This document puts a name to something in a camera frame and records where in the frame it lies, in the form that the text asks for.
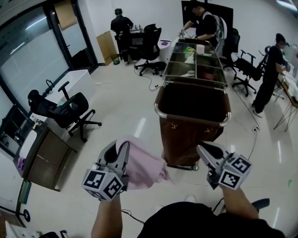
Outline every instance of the white desk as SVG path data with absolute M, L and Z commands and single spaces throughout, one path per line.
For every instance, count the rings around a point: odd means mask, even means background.
M 68 72 L 57 83 L 52 92 L 48 96 L 46 96 L 46 99 L 56 104 L 63 104 L 64 102 L 66 102 L 67 100 L 63 92 L 58 92 L 58 89 L 67 81 L 69 81 L 69 84 L 65 87 L 65 89 L 70 98 L 76 93 L 81 92 L 85 96 L 87 101 L 90 102 L 91 98 L 95 94 L 95 85 L 90 77 L 88 70 L 77 70 Z M 60 128 L 58 124 L 51 118 L 36 115 L 34 113 L 32 113 L 30 118 L 32 120 L 39 119 L 41 121 L 47 122 L 49 128 L 51 128 L 60 137 L 65 132 L 65 129 Z

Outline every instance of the white tile floor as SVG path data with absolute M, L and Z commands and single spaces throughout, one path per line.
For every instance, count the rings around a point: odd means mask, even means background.
M 91 77 L 95 83 L 102 82 L 90 104 L 90 108 L 96 110 L 92 120 L 101 121 L 102 127 L 87 126 L 86 144 L 80 142 L 78 132 L 68 140 L 79 152 L 67 164 L 61 192 L 32 185 L 28 204 L 22 205 L 21 211 L 25 208 L 30 211 L 32 221 L 24 223 L 34 230 L 43 233 L 67 230 L 73 238 L 90 237 L 99 201 L 81 188 L 83 175 L 109 142 L 126 134 L 135 135 L 141 120 L 145 123 L 139 138 L 152 153 L 161 155 L 163 151 L 158 116 L 153 108 L 157 91 L 149 91 L 150 80 L 138 77 L 132 65 L 124 66 L 123 63 L 99 67 Z M 152 80 L 152 86 L 162 83 L 159 76 Z M 231 72 L 227 72 L 227 80 L 229 83 L 233 81 Z M 252 84 L 258 89 L 261 82 Z M 245 98 L 242 88 L 236 90 L 250 107 L 255 95 Z M 233 116 L 217 142 L 249 157 L 255 138 L 251 130 L 256 123 L 231 87 L 228 87 L 228 93 Z M 270 206 L 260 211 L 260 217 L 289 235 L 297 231 L 295 227 L 298 225 L 298 117 L 289 131 L 284 132 L 285 124 L 273 130 L 288 103 L 287 98 L 276 103 L 273 99 L 265 108 L 264 118 L 257 118 L 261 131 L 251 156 L 254 167 L 242 187 L 251 202 L 270 198 Z M 207 168 L 202 162 L 197 172 L 172 168 L 169 171 L 176 185 L 162 182 L 148 190 L 123 193 L 122 207 L 131 210 L 138 219 L 146 220 L 154 213 L 156 205 L 182 201 L 189 194 L 211 207 L 222 196 L 219 189 L 213 191 L 208 186 Z M 124 238 L 137 237 L 142 229 L 140 223 L 125 214 L 123 224 Z

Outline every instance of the purple cloth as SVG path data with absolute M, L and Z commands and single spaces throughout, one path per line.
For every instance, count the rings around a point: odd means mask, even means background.
M 163 179 L 173 182 L 167 171 L 166 161 L 148 152 L 137 137 L 127 136 L 118 139 L 117 153 L 126 141 L 130 143 L 129 161 L 126 165 L 126 174 L 129 176 L 128 190 L 147 189 Z
M 25 165 L 25 158 L 19 157 L 19 159 L 18 159 L 18 168 L 20 170 L 23 170 L 24 165 Z

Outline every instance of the cable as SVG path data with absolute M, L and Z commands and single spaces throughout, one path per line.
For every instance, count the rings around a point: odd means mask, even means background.
M 216 204 L 216 206 L 214 207 L 214 209 L 212 210 L 212 212 L 214 213 L 215 209 L 218 207 L 218 205 L 220 204 L 220 202 L 223 200 L 224 198 L 220 199 L 219 202 Z
M 257 122 L 257 120 L 255 119 L 255 117 L 253 116 L 253 114 L 251 113 L 250 109 L 248 108 L 248 106 L 245 104 L 245 102 L 242 100 L 241 96 L 237 93 L 237 91 L 233 88 L 234 92 L 237 94 L 237 96 L 240 98 L 240 100 L 243 102 L 243 104 L 245 105 L 245 107 L 247 108 L 247 110 L 249 111 L 249 113 L 251 114 L 252 118 L 255 120 L 257 126 L 260 128 L 259 123 Z
M 251 155 L 252 155 L 253 151 L 255 150 L 256 143 L 257 143 L 257 130 L 254 130 L 254 131 L 256 132 L 255 142 L 254 142 L 254 144 L 253 144 L 252 151 L 251 151 L 251 154 L 250 154 L 249 157 L 248 157 L 248 160 L 250 160 Z
M 134 220 L 138 221 L 139 223 L 144 224 L 143 221 L 141 221 L 141 220 L 135 218 L 135 217 L 132 215 L 132 213 L 131 213 L 130 210 L 122 209 L 121 211 L 122 211 L 123 213 L 126 213 L 127 215 L 129 215 L 130 217 L 132 217 Z
M 150 78 L 150 77 L 148 77 L 148 76 L 141 76 L 141 75 L 137 74 L 136 72 L 135 72 L 135 75 L 150 79 L 150 84 L 149 84 L 149 90 L 150 90 L 150 91 L 154 92 L 154 91 L 156 91 L 156 90 L 158 89 L 158 87 L 156 87 L 155 89 L 151 89 L 151 88 L 150 88 L 150 86 L 151 86 L 151 84 L 152 84 L 152 78 Z

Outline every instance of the door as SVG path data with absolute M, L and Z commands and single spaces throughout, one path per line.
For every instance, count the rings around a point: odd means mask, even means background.
M 90 73 L 97 67 L 97 60 L 91 46 L 77 0 L 66 0 L 50 9 L 56 36 L 64 48 L 64 55 L 73 70 L 87 69 Z

